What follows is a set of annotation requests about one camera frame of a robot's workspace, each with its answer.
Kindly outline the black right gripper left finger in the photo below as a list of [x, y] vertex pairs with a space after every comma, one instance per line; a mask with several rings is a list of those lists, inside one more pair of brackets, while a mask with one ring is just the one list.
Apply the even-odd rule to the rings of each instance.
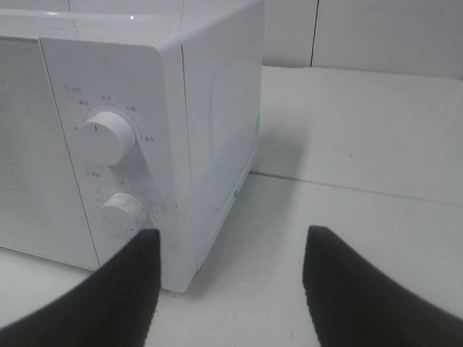
[[139, 231], [63, 296], [1, 329], [2, 346], [144, 346], [161, 290], [161, 237]]

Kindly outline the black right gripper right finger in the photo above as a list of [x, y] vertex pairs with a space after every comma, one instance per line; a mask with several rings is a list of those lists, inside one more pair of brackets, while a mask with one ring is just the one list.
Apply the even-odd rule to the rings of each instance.
[[462, 345], [462, 319], [399, 285], [325, 226], [307, 230], [302, 285], [321, 346]]

